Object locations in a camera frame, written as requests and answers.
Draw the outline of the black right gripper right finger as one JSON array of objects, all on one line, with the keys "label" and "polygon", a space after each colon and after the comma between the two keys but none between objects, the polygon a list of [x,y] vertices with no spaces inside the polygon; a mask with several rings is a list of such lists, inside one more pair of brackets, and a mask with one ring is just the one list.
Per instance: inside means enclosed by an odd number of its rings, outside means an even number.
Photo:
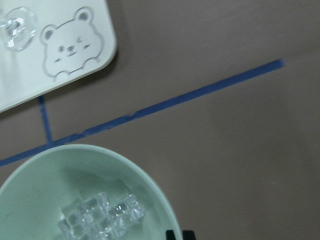
[{"label": "black right gripper right finger", "polygon": [[196,235],[193,230],[183,230],[182,237],[183,240],[196,240]]}]

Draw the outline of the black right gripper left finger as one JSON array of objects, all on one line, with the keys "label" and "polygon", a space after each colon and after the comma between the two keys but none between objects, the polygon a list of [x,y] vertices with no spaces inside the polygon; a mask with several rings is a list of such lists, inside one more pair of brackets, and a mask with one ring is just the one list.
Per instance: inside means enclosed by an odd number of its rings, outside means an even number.
[{"label": "black right gripper left finger", "polygon": [[175,240],[175,233],[172,229],[165,232],[166,240]]}]

